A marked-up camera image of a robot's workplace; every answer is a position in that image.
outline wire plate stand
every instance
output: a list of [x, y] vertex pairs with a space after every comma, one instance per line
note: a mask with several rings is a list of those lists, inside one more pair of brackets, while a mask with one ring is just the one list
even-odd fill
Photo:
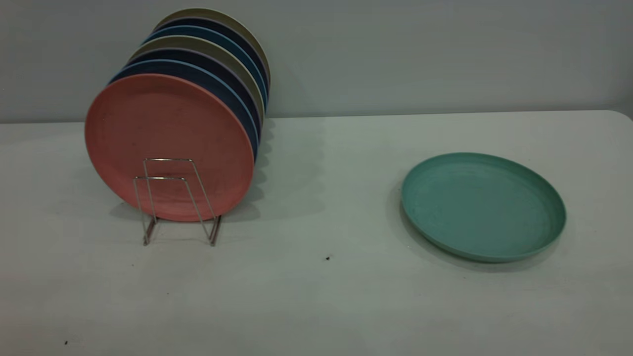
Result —
[[[189, 162], [191, 163], [191, 167], [193, 167], [193, 170], [196, 173], [197, 181], [200, 184], [200, 188], [202, 189], [202, 193], [204, 194], [204, 198], [206, 199], [206, 204], [209, 207], [209, 211], [211, 211], [211, 214], [213, 215], [213, 227], [211, 228], [211, 232], [207, 230], [207, 227], [204, 224], [204, 221], [202, 220], [200, 209], [198, 208], [196, 200], [194, 199], [194, 196], [191, 193], [191, 188], [189, 187], [189, 182], [187, 182], [187, 179], [185, 177], [150, 176], [147, 173], [147, 162]], [[134, 177], [134, 179], [132, 179], [132, 182], [134, 183], [134, 192], [136, 193], [136, 202], [139, 207], [139, 213], [141, 214], [141, 223], [143, 225], [143, 233], [144, 233], [143, 246], [149, 245], [152, 231], [154, 230], [154, 227], [156, 226], [156, 224], [158, 223], [160, 219], [156, 216], [156, 209], [154, 208], [154, 199], [152, 198], [152, 191], [150, 188], [149, 181], [182, 181], [185, 184], [185, 187], [187, 187], [187, 192], [189, 193], [189, 197], [191, 198], [191, 203], [193, 203], [194, 208], [196, 209], [198, 219], [200, 220], [200, 224], [202, 225], [202, 228], [204, 230], [204, 236], [208, 238], [209, 244], [211, 246], [215, 246], [215, 243], [218, 239], [218, 230], [220, 229], [220, 223], [222, 222], [222, 215], [216, 216], [215, 213], [213, 212], [213, 208], [211, 207], [211, 202], [209, 202], [209, 196], [206, 194], [206, 190], [204, 190], [204, 185], [202, 183], [202, 180], [200, 179], [200, 175], [198, 174], [197, 167], [194, 161], [190, 159], [186, 159], [186, 158], [145, 158], [143, 160], [143, 170], [145, 172], [144, 176], [136, 176]], [[147, 182], [147, 193], [149, 195], [149, 202], [152, 207], [152, 216], [150, 217], [151, 219], [149, 221], [149, 225], [146, 225], [145, 216], [141, 209], [141, 198], [139, 197], [139, 188], [137, 185], [138, 181]]]

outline green plate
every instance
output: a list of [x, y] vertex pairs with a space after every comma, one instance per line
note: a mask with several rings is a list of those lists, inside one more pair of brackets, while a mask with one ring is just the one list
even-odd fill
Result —
[[531, 169], [479, 153], [451, 153], [411, 170], [402, 204], [439, 248], [481, 262], [510, 262], [545, 250], [565, 226], [565, 205]]

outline pink plate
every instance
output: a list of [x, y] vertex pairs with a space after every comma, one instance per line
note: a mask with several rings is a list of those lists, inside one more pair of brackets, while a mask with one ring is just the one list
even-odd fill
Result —
[[[215, 215], [235, 207], [253, 179], [253, 151], [237, 117], [212, 93], [169, 75], [133, 75], [103, 89], [88, 111], [85, 142], [103, 181], [134, 207], [132, 179], [145, 175], [145, 158], [192, 159]], [[213, 217], [190, 163], [147, 162], [147, 170], [186, 178], [203, 219]], [[182, 181], [150, 184], [158, 217], [198, 220]], [[151, 214], [147, 183], [137, 186], [141, 208]]]

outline navy blue plate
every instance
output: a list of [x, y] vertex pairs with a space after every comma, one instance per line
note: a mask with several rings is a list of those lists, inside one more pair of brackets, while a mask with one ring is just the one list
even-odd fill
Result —
[[166, 29], [162, 29], [160, 31], [156, 31], [151, 34], [143, 43], [147, 43], [153, 39], [157, 39], [159, 37], [165, 36], [173, 36], [173, 35], [184, 35], [184, 36], [194, 36], [202, 39], [206, 39], [207, 41], [213, 42], [222, 46], [224, 49], [229, 51], [232, 55], [237, 57], [238, 60], [244, 64], [244, 66], [251, 72], [253, 78], [257, 82], [257, 86], [260, 88], [261, 94], [264, 96], [264, 103], [268, 102], [268, 88], [266, 87], [266, 82], [264, 80], [264, 76], [261, 74], [260, 70], [255, 65], [253, 59], [235, 42], [233, 42], [227, 36], [213, 30], [206, 29], [204, 27], [198, 26], [174, 26], [168, 27]]
[[148, 60], [143, 62], [134, 63], [121, 70], [108, 84], [112, 84], [119, 79], [129, 77], [135, 74], [144, 73], [157, 73], [172, 75], [181, 79], [188, 80], [194, 84], [197, 84], [205, 88], [210, 93], [213, 93], [218, 99], [222, 100], [242, 123], [249, 140], [251, 141], [251, 147], [253, 148], [253, 158], [257, 159], [257, 150], [259, 146], [259, 139], [257, 137], [257, 131], [255, 129], [255, 123], [251, 114], [246, 109], [246, 105], [242, 99], [231, 89], [222, 79], [207, 72], [206, 70], [174, 60]]
[[255, 51], [255, 48], [242, 37], [241, 34], [237, 33], [234, 29], [226, 26], [223, 23], [213, 21], [209, 18], [202, 17], [181, 17], [176, 20], [169, 21], [163, 25], [160, 25], [156, 28], [156, 31], [166, 29], [168, 27], [174, 26], [198, 26], [204, 27], [209, 30], [213, 30], [215, 32], [219, 32], [225, 36], [227, 36], [231, 41], [235, 42], [238, 46], [240, 46], [255, 62], [255, 65], [260, 70], [261, 73], [266, 75], [266, 88], [268, 92], [270, 92], [270, 73], [266, 71], [266, 67], [261, 59], [261, 57]]
[[227, 67], [222, 65], [220, 62], [215, 59], [206, 56], [205, 54], [191, 51], [189, 49], [175, 49], [175, 48], [164, 48], [164, 49], [155, 49], [153, 51], [146, 52], [128, 63], [134, 64], [147, 60], [175, 60], [182, 61], [185, 63], [193, 64], [197, 67], [200, 67], [207, 72], [215, 74], [218, 78], [222, 79], [224, 83], [228, 84], [234, 92], [242, 98], [244, 104], [246, 104], [246, 108], [251, 113], [251, 117], [257, 118], [255, 120], [255, 129], [257, 130], [257, 137], [261, 137], [261, 116], [257, 111], [257, 106], [255, 105], [255, 99], [248, 91], [244, 83], [235, 75], [235, 73], [231, 72]]

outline white table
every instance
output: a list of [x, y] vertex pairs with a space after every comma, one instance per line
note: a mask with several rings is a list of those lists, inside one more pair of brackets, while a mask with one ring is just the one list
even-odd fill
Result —
[[[627, 117], [279, 118], [263, 135], [216, 247], [199, 225], [169, 222], [143, 247], [137, 211], [91, 166], [83, 124], [0, 125], [0, 354], [631, 354]], [[568, 212], [559, 242], [499, 265], [429, 245], [400, 184], [454, 151], [551, 182]]]

